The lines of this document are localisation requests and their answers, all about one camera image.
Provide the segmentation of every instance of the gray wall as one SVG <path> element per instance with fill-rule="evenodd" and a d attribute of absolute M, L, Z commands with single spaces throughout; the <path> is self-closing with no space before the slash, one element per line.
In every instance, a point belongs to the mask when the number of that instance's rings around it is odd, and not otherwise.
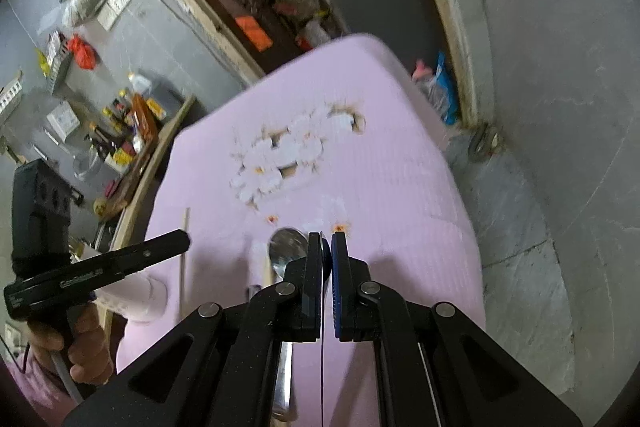
<path fill-rule="evenodd" d="M 95 21 L 76 29 L 96 49 L 100 63 L 94 71 L 82 71 L 72 65 L 66 80 L 68 87 L 63 86 L 56 96 L 71 99 L 74 108 L 79 107 L 87 119 L 100 118 L 97 116 L 99 109 L 127 84 L 127 73 L 140 70 L 171 84 L 182 95 L 195 94 L 198 107 L 190 115 L 193 121 L 239 93 L 242 89 L 239 77 L 229 71 L 223 58 L 219 60 L 220 52 L 207 40 L 201 28 L 182 13 L 181 17 L 190 26 L 185 25 L 163 2 L 180 10 L 173 0 L 132 0 L 110 32 Z M 0 0 L 0 84 L 7 83 L 15 71 L 22 69 L 25 91 L 16 111 L 4 126 L 0 126 L 0 134 L 6 134 L 12 145 L 30 160 L 36 158 L 28 147 L 30 142 L 59 160 L 60 173 L 73 181 L 89 200 L 86 210 L 74 211 L 72 231 L 91 240 L 97 224 L 92 216 L 92 200 L 114 173 L 103 167 L 98 180 L 91 186 L 80 184 L 72 177 L 71 158 L 60 152 L 41 131 L 46 114 L 58 100 L 44 92 L 45 79 L 38 68 L 34 46 L 44 48 L 50 30 L 60 21 L 57 0 Z M 72 140 L 70 148 L 79 152 L 86 145 L 82 143 L 83 133 L 75 134 L 78 136 Z M 13 278 L 8 269 L 12 248 L 8 202 L 11 200 L 13 169 L 8 158 L 0 157 L 0 196 L 4 202 L 0 206 L 2 286 Z M 0 306 L 0 321 L 4 319 L 4 312 L 4 306 Z"/>
<path fill-rule="evenodd" d="M 485 0 L 498 122 L 555 240 L 587 425 L 640 358 L 640 0 Z"/>

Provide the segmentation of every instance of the black cable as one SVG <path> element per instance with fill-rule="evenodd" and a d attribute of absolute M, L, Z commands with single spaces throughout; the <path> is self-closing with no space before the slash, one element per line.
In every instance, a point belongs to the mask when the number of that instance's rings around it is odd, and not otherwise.
<path fill-rule="evenodd" d="M 2 341 L 4 349 L 6 349 L 6 352 L 9 353 L 9 356 L 14 361 L 15 367 L 17 367 L 18 371 L 20 371 L 24 375 L 27 370 L 27 355 L 29 354 L 29 344 L 27 344 L 27 348 L 24 351 L 24 360 L 22 361 L 22 367 L 20 367 L 20 365 L 18 364 L 18 360 L 14 357 L 14 354 L 12 353 L 11 349 L 9 349 L 9 346 L 7 345 L 2 335 L 0 335 L 0 341 Z"/>

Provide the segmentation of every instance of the metal screw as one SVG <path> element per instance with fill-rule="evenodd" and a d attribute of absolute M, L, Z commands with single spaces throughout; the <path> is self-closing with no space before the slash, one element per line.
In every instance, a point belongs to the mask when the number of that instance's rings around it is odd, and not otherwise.
<path fill-rule="evenodd" d="M 281 282 L 276 286 L 278 295 L 291 295 L 294 291 L 296 291 L 296 285 L 290 282 Z"/>
<path fill-rule="evenodd" d="M 198 314 L 200 315 L 200 317 L 203 317 L 205 319 L 210 319 L 211 317 L 215 317 L 216 315 L 218 315 L 219 311 L 220 311 L 220 306 L 218 306 L 215 302 L 207 302 L 207 303 L 201 304 L 200 307 L 198 308 Z"/>
<path fill-rule="evenodd" d="M 440 317 L 453 317 L 456 314 L 456 309 L 453 304 L 449 304 L 448 302 L 441 302 L 436 306 L 436 313 Z"/>
<path fill-rule="evenodd" d="M 366 295 L 375 295 L 380 291 L 380 284 L 374 281 L 367 281 L 360 285 L 360 291 Z"/>

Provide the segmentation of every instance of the wooden board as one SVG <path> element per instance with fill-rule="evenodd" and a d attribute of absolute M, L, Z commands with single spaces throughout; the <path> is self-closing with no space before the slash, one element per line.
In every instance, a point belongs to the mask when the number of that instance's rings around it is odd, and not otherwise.
<path fill-rule="evenodd" d="M 164 154 L 169 149 L 178 129 L 180 129 L 180 124 L 187 116 L 193 102 L 195 102 L 195 97 L 192 95 L 184 101 L 182 107 L 178 110 L 178 113 L 171 119 L 171 121 L 166 123 L 158 133 L 158 144 L 156 145 L 156 150 L 151 156 L 151 159 L 140 178 L 140 183 L 138 184 L 138 188 L 136 188 L 133 198 L 131 198 L 127 208 L 125 208 L 122 211 L 122 214 L 120 214 L 120 220 L 118 221 L 115 235 L 111 241 L 111 250 L 119 250 L 120 248 L 129 246 L 129 241 L 131 240 L 131 235 L 133 234 L 138 214 L 140 213 L 142 204 L 149 192 L 151 182 L 156 176 L 156 172 L 158 172 L 158 168 L 162 163 Z M 100 323 L 104 328 L 104 334 L 108 340 L 111 333 L 111 319 L 113 318 L 113 312 L 98 306 L 98 313 L 100 315 Z"/>

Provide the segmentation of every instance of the metal spoon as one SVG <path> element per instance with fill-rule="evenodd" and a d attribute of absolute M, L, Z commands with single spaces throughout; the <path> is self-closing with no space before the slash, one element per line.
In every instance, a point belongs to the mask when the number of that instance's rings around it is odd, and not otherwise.
<path fill-rule="evenodd" d="M 306 257 L 308 241 L 296 229 L 279 229 L 274 232 L 269 241 L 269 259 L 271 268 L 276 274 L 274 283 L 281 282 L 284 272 L 290 261 Z M 291 370 L 292 370 L 293 344 L 282 343 L 280 360 L 278 361 L 278 374 L 276 376 L 276 389 L 273 397 L 271 413 L 281 421 L 289 421 L 291 399 Z"/>

